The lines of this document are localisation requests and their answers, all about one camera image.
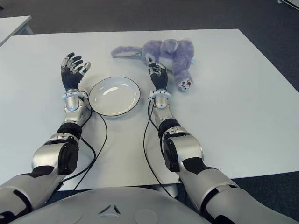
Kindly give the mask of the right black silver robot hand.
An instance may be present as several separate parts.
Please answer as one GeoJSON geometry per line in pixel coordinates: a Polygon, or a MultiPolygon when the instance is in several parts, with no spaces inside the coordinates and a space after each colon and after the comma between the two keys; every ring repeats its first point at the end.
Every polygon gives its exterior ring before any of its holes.
{"type": "Polygon", "coordinates": [[[151,63],[149,65],[149,75],[156,90],[167,90],[168,75],[167,69],[161,63],[151,63]]]}

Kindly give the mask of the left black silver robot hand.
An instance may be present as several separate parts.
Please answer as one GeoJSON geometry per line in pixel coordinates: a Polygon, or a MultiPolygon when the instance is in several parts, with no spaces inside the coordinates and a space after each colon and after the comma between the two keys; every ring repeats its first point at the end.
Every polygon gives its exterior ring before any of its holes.
{"type": "Polygon", "coordinates": [[[61,63],[61,79],[66,91],[78,89],[79,83],[91,67],[91,63],[83,64],[82,56],[69,53],[61,63]]]}

